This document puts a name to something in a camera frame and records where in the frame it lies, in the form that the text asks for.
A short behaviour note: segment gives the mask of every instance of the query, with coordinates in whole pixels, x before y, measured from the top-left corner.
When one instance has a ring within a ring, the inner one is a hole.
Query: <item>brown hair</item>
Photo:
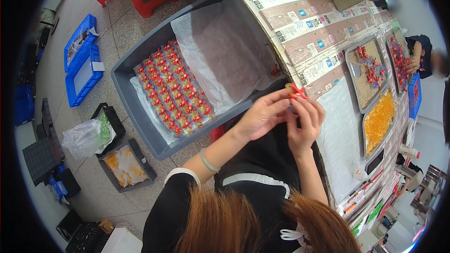
[[[348,224],[328,205],[291,189],[284,211],[301,222],[314,252],[361,252]],[[262,242],[259,221],[244,195],[191,188],[188,222],[175,252],[255,253]]]

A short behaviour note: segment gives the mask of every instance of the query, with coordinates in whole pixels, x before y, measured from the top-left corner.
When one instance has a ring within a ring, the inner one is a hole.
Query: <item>tiled floor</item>
[[[152,208],[167,173],[183,165],[190,156],[210,143],[209,135],[179,151],[171,158],[157,161],[146,149],[127,112],[123,107],[111,80],[111,69],[146,33],[178,10],[197,0],[167,2],[154,10],[154,15],[143,19],[134,9],[131,0],[109,0],[103,8],[95,0],[65,0],[57,15],[60,17],[55,33],[49,37],[37,70],[35,119],[41,119],[42,98],[49,101],[50,113],[60,141],[62,132],[91,118],[98,104],[106,102],[117,112],[127,133],[126,141],[135,138],[144,156],[157,173],[152,186],[119,194],[106,177],[96,157],[74,160],[68,150],[65,165],[70,168],[81,187],[80,194],[70,204],[87,221],[108,217],[113,222],[129,222],[139,231]],[[63,52],[75,29],[87,14],[97,17],[99,39],[96,44],[100,59],[105,65],[103,78],[89,92],[80,106],[70,108],[65,87]]]

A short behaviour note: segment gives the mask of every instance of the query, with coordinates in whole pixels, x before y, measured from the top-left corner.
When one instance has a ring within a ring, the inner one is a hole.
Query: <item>workbench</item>
[[[389,11],[375,6],[372,1],[364,1],[338,12],[332,0],[242,0],[261,26],[277,54],[284,74],[294,81],[297,87],[304,87],[306,94],[313,99],[330,91],[348,72],[345,50],[371,35],[375,35],[382,49],[383,59],[389,75],[389,85],[395,88],[393,70],[388,57],[386,41],[399,28],[399,23]],[[381,163],[369,174],[374,178],[357,197],[349,201],[336,201],[329,184],[326,166],[321,160],[317,144],[313,146],[316,165],[322,177],[329,203],[344,219],[350,220],[355,213],[362,212],[356,221],[372,212],[374,206],[383,199],[392,198],[397,191],[401,175],[395,171],[396,159],[404,135],[411,126],[409,142],[413,142],[415,121],[409,118],[408,95],[400,96],[392,90],[397,111],[393,128],[381,143],[384,156]],[[367,201],[370,207],[362,211]],[[357,202],[357,207],[344,214],[343,211]],[[358,235],[370,228],[376,218],[364,225]]]

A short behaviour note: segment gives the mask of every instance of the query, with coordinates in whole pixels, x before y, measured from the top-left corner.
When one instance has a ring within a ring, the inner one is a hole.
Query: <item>woman's left hand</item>
[[[282,89],[256,100],[234,126],[236,135],[244,141],[261,138],[277,124],[286,121],[289,90]]]

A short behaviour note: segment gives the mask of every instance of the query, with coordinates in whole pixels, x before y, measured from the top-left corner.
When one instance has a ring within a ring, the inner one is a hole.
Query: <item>gray plastic tray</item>
[[[113,67],[111,70],[111,77],[116,90],[120,96],[120,99],[130,116],[139,136],[146,144],[149,151],[157,160],[164,160],[173,155],[180,149],[186,147],[190,143],[193,143],[201,136],[209,133],[214,128],[219,127],[234,116],[244,112],[254,101],[270,92],[284,88],[284,84],[287,82],[285,79],[274,82],[269,88],[264,91],[256,91],[245,101],[239,103],[226,113],[215,116],[211,121],[196,128],[191,134],[185,135],[172,144],[168,145],[163,137],[159,134],[158,130],[154,127],[149,117],[145,113],[136,90],[130,83],[130,78],[135,76],[133,68],[138,65],[142,60],[148,58],[150,53],[157,51],[160,45],[167,43],[175,37],[170,22],[184,14],[187,14],[193,10],[219,3],[222,0],[199,0],[173,14],[171,17],[160,23],[147,35],[145,35],[133,48],[131,48]]]
[[[392,67],[392,72],[394,73],[393,76],[394,76],[394,80],[395,80],[395,85],[396,85],[397,93],[398,93],[398,94],[401,94],[401,93],[403,92],[403,88],[400,88],[400,87],[399,87],[399,84],[398,84],[398,78],[397,78],[397,69],[396,69],[396,67],[395,67],[395,65],[394,65],[394,58],[392,58],[391,48],[389,47],[389,42],[391,41],[391,38],[395,38],[395,39],[397,40],[397,43],[398,43],[398,39],[397,39],[397,37],[395,36],[395,32],[397,32],[397,31],[400,31],[400,29],[397,28],[397,29],[394,31],[394,34],[391,35],[391,36],[388,38],[388,40],[386,41],[386,48],[387,48],[387,53],[388,53],[389,59],[391,60],[391,67]],[[401,36],[401,37],[402,37],[403,43],[404,43],[405,45],[407,45],[405,39],[403,38],[403,36]],[[408,51],[407,49],[404,49],[404,51],[405,51],[405,56],[409,58],[409,51]],[[409,84],[411,83],[411,77],[412,77],[412,75],[409,77],[409,81],[408,81],[406,87],[408,87]]]
[[[353,86],[355,87],[356,97],[357,97],[357,99],[358,99],[358,106],[359,106],[360,112],[361,112],[362,114],[365,114],[365,113],[366,113],[366,112],[374,105],[374,103],[377,102],[380,93],[383,92],[383,90],[386,88],[386,86],[387,86],[387,84],[388,84],[389,75],[388,75],[387,72],[386,72],[385,79],[384,79],[384,81],[381,83],[380,89],[379,89],[379,90],[377,91],[377,93],[369,100],[368,104],[367,104],[365,107],[362,107],[362,106],[361,106],[361,101],[360,101],[360,95],[359,95],[359,93],[358,93],[358,88],[356,87],[356,83],[355,83],[355,77],[359,77],[362,73],[361,73],[361,70],[360,70],[360,66],[359,66],[359,65],[355,65],[355,64],[353,64],[353,63],[351,63],[351,62],[348,61],[348,53],[351,53],[352,51],[356,50],[356,48],[357,48],[358,46],[363,46],[364,44],[366,44],[367,42],[369,42],[369,41],[371,41],[371,40],[373,40],[373,39],[375,40],[375,45],[376,45],[376,47],[377,47],[377,51],[378,51],[378,54],[379,54],[380,59],[381,59],[380,63],[381,63],[382,65],[386,66],[385,60],[383,59],[383,53],[382,53],[381,48],[380,48],[380,44],[378,43],[377,37],[376,37],[375,35],[371,35],[371,36],[369,36],[368,38],[366,38],[366,39],[364,39],[364,40],[362,40],[362,41],[360,41],[360,42],[358,42],[358,43],[352,45],[351,47],[347,48],[347,50],[345,51],[345,61],[347,62],[347,66],[348,66],[348,69],[349,69],[349,71],[350,71],[350,75],[352,76]]]
[[[133,155],[136,158],[136,161],[139,163],[139,165],[142,167],[143,172],[145,173],[145,175],[147,176],[147,180],[139,182],[137,184],[135,184],[134,186],[132,185],[128,185],[126,187],[122,187],[119,184],[119,181],[117,180],[116,176],[114,175],[114,173],[109,169],[109,167],[106,165],[106,162],[103,160],[105,157],[107,157],[108,155],[110,155],[111,153],[121,149],[121,147],[123,146],[129,146],[131,152],[133,153]],[[112,185],[116,188],[116,190],[119,193],[122,192],[126,192],[129,190],[135,190],[138,188],[142,188],[144,186],[149,186],[152,185],[153,182],[156,179],[156,173],[153,170],[153,168],[150,166],[150,164],[148,162],[143,163],[142,159],[144,158],[141,150],[139,149],[139,145],[136,142],[135,139],[129,139],[127,142],[124,142],[120,145],[118,145],[117,147],[115,147],[113,150],[111,150],[109,153],[105,154],[104,156],[100,157],[98,159],[98,163],[100,163],[100,166],[102,167],[103,171],[105,172],[106,176],[108,177],[108,179],[111,181]]]
[[[389,90],[391,90],[391,93],[392,93],[391,87],[390,87],[390,86],[386,86],[385,89],[383,90],[383,92],[381,92],[380,94],[377,94],[377,97],[379,98],[380,95],[384,95],[384,94],[385,94],[387,91],[389,91]],[[377,98],[377,101],[375,102],[375,104],[373,104],[373,106],[370,107],[369,112],[370,112],[370,110],[372,110],[372,109],[375,107],[375,105],[378,103],[378,98]],[[365,122],[365,119],[366,119],[367,115],[368,115],[368,113],[365,114],[365,115],[363,116],[363,123],[362,123],[362,126],[363,126],[364,160],[365,160],[365,161],[371,161],[371,160],[374,159],[374,157],[376,157],[376,156],[380,153],[381,148],[382,148],[381,143],[383,143],[383,142],[386,140],[387,135],[389,134],[389,132],[391,132],[391,129],[392,129],[392,127],[394,126],[395,114],[394,114],[394,116],[392,117],[391,124],[389,125],[389,128],[387,129],[386,134],[384,135],[383,139],[382,139],[381,142],[378,144],[378,146],[375,147],[374,151],[372,152],[372,154],[371,154],[369,157],[367,157],[367,147],[366,147],[365,127],[364,127],[364,122]]]

